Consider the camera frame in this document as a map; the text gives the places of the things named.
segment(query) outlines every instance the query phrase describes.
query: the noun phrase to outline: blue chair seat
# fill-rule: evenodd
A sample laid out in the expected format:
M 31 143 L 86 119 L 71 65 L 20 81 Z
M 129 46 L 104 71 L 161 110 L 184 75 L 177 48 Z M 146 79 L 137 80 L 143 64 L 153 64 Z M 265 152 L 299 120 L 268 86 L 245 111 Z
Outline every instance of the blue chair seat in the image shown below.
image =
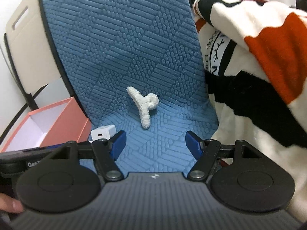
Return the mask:
M 43 0 L 64 70 L 93 127 L 127 133 L 116 161 L 128 172 L 185 174 L 195 159 L 185 133 L 210 138 L 217 117 L 188 0 Z M 126 89 L 155 93 L 144 130 Z

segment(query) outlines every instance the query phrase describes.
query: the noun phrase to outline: ribbed black surface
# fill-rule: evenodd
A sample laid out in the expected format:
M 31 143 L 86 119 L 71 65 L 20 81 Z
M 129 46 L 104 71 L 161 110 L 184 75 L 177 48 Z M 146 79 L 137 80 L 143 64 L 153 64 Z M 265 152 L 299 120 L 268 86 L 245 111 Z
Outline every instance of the ribbed black surface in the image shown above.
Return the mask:
M 108 183 L 86 207 L 71 213 L 43 215 L 27 211 L 15 230 L 292 230 L 298 223 L 286 211 L 247 215 L 212 197 L 205 184 L 181 173 L 130 173 Z

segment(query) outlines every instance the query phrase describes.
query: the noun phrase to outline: finger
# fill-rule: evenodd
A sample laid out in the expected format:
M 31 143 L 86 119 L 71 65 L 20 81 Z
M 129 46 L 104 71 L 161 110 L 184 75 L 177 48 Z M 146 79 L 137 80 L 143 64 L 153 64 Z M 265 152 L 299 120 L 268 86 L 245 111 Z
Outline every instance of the finger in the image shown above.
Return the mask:
M 9 197 L 6 194 L 0 193 L 0 210 L 8 213 L 22 213 L 23 206 L 20 201 Z

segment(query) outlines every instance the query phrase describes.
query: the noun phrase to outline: orange black white blanket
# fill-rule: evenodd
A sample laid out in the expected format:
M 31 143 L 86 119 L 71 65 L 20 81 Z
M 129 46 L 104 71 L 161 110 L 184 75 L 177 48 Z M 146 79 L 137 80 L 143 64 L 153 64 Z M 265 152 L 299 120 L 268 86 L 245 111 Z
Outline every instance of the orange black white blanket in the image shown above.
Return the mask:
M 278 2 L 196 0 L 212 138 L 244 139 L 292 175 L 288 210 L 307 220 L 307 13 Z

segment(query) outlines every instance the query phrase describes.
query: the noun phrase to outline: white charger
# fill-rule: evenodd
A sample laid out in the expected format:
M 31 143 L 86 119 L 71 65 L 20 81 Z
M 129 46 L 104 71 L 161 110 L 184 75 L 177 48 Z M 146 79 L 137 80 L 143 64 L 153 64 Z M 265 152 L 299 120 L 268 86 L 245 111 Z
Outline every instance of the white charger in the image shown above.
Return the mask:
M 116 134 L 116 129 L 115 129 L 114 124 L 101 126 L 91 131 L 91 136 L 92 136 L 93 141 L 102 139 L 102 138 L 110 139 L 115 134 Z

